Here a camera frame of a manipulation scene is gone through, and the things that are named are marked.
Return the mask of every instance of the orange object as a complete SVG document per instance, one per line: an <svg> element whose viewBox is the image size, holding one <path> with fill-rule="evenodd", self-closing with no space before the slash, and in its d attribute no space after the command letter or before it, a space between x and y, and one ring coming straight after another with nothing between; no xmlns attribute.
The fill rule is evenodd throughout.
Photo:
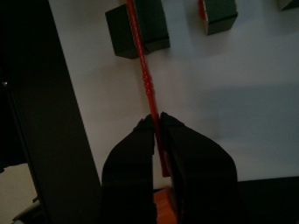
<svg viewBox="0 0 299 224"><path fill-rule="evenodd" d="M154 194L154 202L156 205L156 223L158 224L178 224L175 210L174 210L174 199L172 199L172 188L166 187L162 191Z"/></svg>
<svg viewBox="0 0 299 224"><path fill-rule="evenodd" d="M155 87L154 87L152 76L151 76L147 61L146 61L146 49L143 46L142 33L140 33L140 29L139 29L139 24L138 24L135 3L134 3L134 0L126 0L126 1L127 1L127 12L128 12L128 18L130 18L130 23L131 23L132 35L135 38L135 48L138 51L140 65L142 65L142 69L143 69L144 90L146 90L146 95L147 95L147 99L148 99L151 115L152 115L152 119L154 119L154 132L155 132L155 139L156 139L159 157L160 157L160 162L162 162L163 176L170 177L171 174L168 171L168 166L167 166L167 161L166 161L166 151L163 149L160 121L159 121L158 108L156 108L156 103L155 103Z"/></svg>

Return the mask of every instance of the black box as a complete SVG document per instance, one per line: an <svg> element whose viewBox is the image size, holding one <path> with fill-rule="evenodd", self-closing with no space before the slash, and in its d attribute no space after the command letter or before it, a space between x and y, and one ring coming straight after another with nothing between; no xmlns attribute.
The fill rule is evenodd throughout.
<svg viewBox="0 0 299 224"><path fill-rule="evenodd" d="M135 0L135 10L146 53L168 48L170 36L162 0ZM138 58L127 5L116 7L106 14L115 55L128 59Z"/></svg>
<svg viewBox="0 0 299 224"><path fill-rule="evenodd" d="M207 34L230 30L239 15L235 0L200 0L200 7Z"/></svg>
<svg viewBox="0 0 299 224"><path fill-rule="evenodd" d="M279 10L290 10L295 7L299 7L299 0L278 0Z"/></svg>

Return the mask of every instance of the white wall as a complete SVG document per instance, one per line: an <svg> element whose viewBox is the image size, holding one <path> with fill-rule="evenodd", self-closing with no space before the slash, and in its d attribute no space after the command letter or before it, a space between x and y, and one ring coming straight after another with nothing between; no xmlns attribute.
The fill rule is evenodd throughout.
<svg viewBox="0 0 299 224"><path fill-rule="evenodd" d="M114 55L108 35L104 12L123 2L51 0L99 176L150 113L139 61ZM238 0L232 30L206 36L198 0L163 7L172 47L148 56L160 111L222 145L240 180L299 175L299 9Z"/></svg>

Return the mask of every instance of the black vertical post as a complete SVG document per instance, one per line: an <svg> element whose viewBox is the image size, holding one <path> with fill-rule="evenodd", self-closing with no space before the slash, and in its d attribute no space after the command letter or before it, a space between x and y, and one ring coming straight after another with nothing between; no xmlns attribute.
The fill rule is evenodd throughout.
<svg viewBox="0 0 299 224"><path fill-rule="evenodd" d="M47 0L0 2L10 99L51 224L98 223L100 183Z"/></svg>

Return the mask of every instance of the red wire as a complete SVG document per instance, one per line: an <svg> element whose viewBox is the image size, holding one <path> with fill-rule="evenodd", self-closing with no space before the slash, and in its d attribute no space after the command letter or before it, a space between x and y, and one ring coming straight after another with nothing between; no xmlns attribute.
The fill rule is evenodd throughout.
<svg viewBox="0 0 299 224"><path fill-rule="evenodd" d="M162 162L163 176L170 177L170 172L168 172L167 163L166 163L164 149L163 149L160 119L159 119L158 108L155 103L155 88L152 83L152 76L150 74L148 65L146 62L146 50L144 50L144 46L142 42L142 34L140 34L139 24L136 20L136 10L135 10L134 0L127 0L127 11L128 11L128 17L131 22L132 33L135 37L135 47L138 50L140 65L143 69L144 90L146 90L148 105L151 109L151 115L154 119L154 131L155 131L155 139L156 139L158 151L159 151L160 162Z"/></svg>

